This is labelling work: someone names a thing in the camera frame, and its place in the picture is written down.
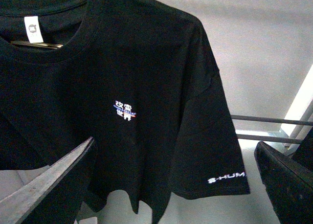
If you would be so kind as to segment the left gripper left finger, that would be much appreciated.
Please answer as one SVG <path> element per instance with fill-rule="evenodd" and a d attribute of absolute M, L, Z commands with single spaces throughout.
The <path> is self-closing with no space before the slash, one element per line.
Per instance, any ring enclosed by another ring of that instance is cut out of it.
<path fill-rule="evenodd" d="M 94 139 L 88 138 L 18 191 L 0 202 L 2 224 L 72 224 L 94 167 Z"/>

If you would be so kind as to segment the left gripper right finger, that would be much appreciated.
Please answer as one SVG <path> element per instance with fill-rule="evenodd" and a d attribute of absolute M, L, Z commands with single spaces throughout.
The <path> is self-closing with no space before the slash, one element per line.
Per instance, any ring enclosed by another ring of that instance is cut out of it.
<path fill-rule="evenodd" d="M 255 160 L 273 210 L 282 224 L 313 222 L 313 173 L 263 141 Z"/>

